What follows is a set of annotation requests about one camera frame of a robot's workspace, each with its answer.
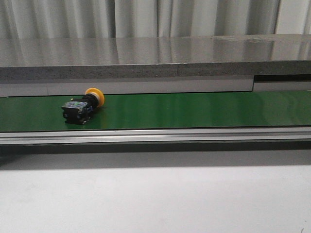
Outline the yellow push button switch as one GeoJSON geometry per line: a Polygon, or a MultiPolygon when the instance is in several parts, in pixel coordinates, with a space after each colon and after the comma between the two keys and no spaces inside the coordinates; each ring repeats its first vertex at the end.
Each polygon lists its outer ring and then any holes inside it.
{"type": "Polygon", "coordinates": [[[67,124],[86,124],[94,112],[104,105],[104,93],[97,88],[89,88],[81,98],[73,98],[61,109],[67,124]]]}

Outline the white pleated curtain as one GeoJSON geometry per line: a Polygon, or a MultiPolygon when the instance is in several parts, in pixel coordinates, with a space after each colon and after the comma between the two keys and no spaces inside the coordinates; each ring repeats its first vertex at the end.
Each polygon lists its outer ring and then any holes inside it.
{"type": "Polygon", "coordinates": [[[1,38],[309,34],[308,0],[3,0],[1,38]]]}

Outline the aluminium conveyor front rail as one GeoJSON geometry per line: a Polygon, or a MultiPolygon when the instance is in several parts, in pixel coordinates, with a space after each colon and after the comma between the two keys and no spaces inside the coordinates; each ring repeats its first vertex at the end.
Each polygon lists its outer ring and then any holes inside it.
{"type": "Polygon", "coordinates": [[[311,128],[246,127],[1,133],[1,145],[309,140],[311,128]]]}

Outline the grey conveyor back rail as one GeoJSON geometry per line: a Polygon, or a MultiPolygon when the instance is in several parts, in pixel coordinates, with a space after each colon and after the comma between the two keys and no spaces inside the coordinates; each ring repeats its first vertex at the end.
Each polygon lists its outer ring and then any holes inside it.
{"type": "Polygon", "coordinates": [[[223,75],[4,81],[0,83],[0,95],[2,97],[82,95],[90,87],[98,88],[105,94],[310,90],[311,76],[309,74],[223,75]]]}

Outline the green conveyor belt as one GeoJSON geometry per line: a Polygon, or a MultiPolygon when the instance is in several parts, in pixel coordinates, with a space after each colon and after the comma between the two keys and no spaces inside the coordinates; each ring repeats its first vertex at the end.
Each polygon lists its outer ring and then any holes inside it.
{"type": "Polygon", "coordinates": [[[2,132],[304,126],[311,123],[310,91],[106,95],[84,125],[67,124],[69,96],[0,100],[2,132]]]}

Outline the grey stone counter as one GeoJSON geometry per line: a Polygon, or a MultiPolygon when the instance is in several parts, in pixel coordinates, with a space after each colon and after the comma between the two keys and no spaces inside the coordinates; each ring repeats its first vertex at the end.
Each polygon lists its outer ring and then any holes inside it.
{"type": "Polygon", "coordinates": [[[2,39],[0,81],[310,74],[302,34],[2,39]]]}

